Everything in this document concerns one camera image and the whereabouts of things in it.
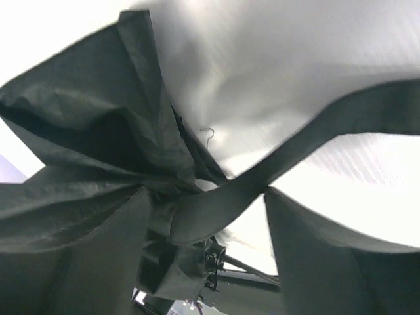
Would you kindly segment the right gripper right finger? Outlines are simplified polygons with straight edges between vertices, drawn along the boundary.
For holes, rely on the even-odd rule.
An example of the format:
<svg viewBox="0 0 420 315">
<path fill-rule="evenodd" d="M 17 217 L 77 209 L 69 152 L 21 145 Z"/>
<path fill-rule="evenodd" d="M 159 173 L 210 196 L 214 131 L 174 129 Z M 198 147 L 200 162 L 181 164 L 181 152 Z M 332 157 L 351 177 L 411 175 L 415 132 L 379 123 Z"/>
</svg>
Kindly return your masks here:
<svg viewBox="0 0 420 315">
<path fill-rule="evenodd" d="M 288 314 L 418 314 L 419 249 L 361 234 L 275 188 L 264 194 Z"/>
</svg>

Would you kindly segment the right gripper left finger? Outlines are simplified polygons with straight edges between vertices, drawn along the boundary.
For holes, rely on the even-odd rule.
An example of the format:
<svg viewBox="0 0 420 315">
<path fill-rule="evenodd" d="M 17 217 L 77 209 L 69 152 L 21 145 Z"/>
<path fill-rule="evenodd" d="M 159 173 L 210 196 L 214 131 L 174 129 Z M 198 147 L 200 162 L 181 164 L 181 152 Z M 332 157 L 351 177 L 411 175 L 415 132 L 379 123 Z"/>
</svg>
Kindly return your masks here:
<svg viewBox="0 0 420 315">
<path fill-rule="evenodd" d="M 60 239 L 1 244 L 2 314 L 129 314 L 150 196 L 142 188 Z"/>
</svg>

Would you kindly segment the black folding umbrella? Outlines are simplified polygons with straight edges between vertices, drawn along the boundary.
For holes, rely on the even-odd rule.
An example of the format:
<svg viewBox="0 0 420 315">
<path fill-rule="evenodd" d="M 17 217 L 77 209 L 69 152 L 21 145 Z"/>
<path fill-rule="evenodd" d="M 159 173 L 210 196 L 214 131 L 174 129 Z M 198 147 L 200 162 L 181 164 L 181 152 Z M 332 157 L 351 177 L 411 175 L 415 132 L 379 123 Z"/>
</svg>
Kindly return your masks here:
<svg viewBox="0 0 420 315">
<path fill-rule="evenodd" d="M 41 160 L 22 184 L 1 185 L 1 244 L 33 245 L 86 228 L 147 189 L 151 211 L 135 282 L 193 297 L 210 237 L 276 177 L 327 141 L 366 132 L 419 134 L 419 81 L 348 94 L 239 177 L 186 130 L 167 96 L 150 14 L 128 10 L 1 87 L 1 118 Z"/>
</svg>

